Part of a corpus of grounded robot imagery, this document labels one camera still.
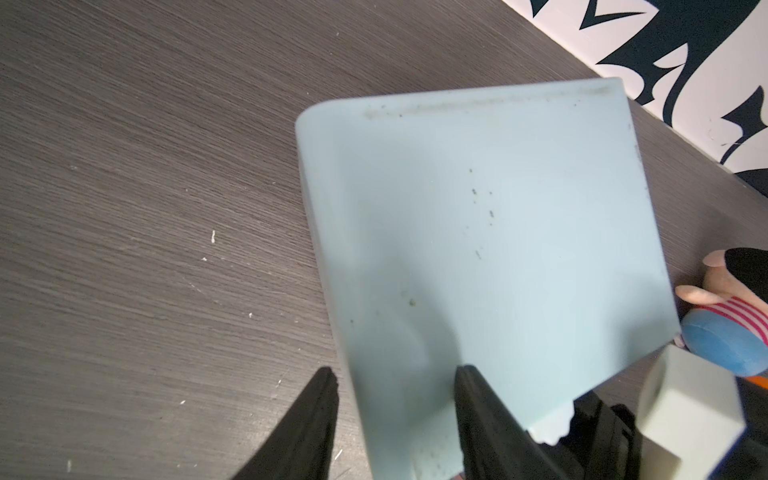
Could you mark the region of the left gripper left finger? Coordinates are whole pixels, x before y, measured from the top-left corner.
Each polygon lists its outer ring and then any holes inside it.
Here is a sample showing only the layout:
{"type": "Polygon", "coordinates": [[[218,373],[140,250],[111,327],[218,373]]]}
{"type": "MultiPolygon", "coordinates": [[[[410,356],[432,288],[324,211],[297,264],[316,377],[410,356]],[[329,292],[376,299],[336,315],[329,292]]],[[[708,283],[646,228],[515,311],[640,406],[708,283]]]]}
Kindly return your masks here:
{"type": "Polygon", "coordinates": [[[233,479],[328,479],[338,408],[338,379],[323,366],[233,479]]]}

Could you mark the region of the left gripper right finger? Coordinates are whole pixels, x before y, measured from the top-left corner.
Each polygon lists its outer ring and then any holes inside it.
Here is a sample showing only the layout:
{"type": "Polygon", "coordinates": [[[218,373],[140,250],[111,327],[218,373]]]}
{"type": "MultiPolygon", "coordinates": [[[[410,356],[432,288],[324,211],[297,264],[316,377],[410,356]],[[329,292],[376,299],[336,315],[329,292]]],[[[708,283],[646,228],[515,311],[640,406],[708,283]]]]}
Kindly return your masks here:
{"type": "Polygon", "coordinates": [[[573,403],[535,422],[530,435],[473,365],[456,369],[454,401],[466,479],[566,479],[563,467],[576,465],[563,448],[554,457],[541,449],[569,433],[573,403]]]}

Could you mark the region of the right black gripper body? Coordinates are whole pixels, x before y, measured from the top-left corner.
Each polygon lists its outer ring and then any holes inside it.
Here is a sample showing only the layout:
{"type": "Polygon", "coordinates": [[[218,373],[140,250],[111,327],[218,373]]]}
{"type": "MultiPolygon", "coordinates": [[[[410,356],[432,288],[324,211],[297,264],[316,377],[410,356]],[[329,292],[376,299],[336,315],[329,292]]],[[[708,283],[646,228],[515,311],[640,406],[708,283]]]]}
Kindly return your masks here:
{"type": "Polygon", "coordinates": [[[560,443],[583,468],[583,479],[639,478],[641,434],[624,404],[609,405],[589,391],[575,402],[570,431],[560,443]]]}

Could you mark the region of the light blue drawer cabinet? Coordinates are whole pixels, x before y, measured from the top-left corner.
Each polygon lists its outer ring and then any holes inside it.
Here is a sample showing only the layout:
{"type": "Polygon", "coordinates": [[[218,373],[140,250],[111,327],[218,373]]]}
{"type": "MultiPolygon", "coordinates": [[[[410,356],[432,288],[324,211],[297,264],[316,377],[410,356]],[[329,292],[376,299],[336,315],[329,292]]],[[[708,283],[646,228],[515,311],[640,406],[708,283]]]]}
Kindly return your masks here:
{"type": "Polygon", "coordinates": [[[461,471],[461,365],[529,428],[678,332],[619,79],[332,100],[295,132],[374,478],[461,471]]]}

